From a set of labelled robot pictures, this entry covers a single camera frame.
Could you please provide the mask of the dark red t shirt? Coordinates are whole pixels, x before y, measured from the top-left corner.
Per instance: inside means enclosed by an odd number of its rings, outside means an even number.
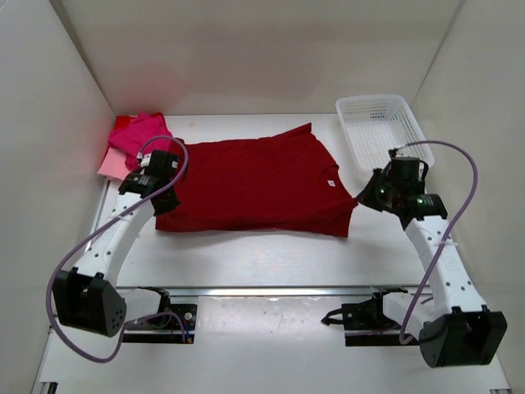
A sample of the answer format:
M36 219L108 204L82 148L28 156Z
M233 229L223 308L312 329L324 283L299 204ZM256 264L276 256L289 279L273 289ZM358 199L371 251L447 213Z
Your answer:
M356 199L310 123L279 135L187 145L164 232L287 230L345 238Z

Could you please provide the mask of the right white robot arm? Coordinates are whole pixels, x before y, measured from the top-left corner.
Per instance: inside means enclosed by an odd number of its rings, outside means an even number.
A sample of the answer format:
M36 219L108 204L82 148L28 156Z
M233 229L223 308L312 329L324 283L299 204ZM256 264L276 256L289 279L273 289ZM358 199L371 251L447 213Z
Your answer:
M414 294L391 292L371 304L368 321L381 329L398 323L400 344L417 341L432 368L488 365L507 321L478 293L451 237L463 211L449 218L441 197L426 192L428 164L398 152L390 150L389 162L373 170L357 200L399 219L424 275Z

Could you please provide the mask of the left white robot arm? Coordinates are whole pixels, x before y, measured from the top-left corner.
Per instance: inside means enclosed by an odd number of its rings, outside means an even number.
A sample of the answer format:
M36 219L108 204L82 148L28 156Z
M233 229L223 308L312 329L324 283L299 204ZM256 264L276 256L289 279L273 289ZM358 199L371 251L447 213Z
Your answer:
M131 305L116 290L122 264L150 218L180 205L173 181L181 171L173 153L154 150L140 169L129 173L118 189L107 230L94 237L90 249L69 270L52 280L52 296L60 324L115 336Z

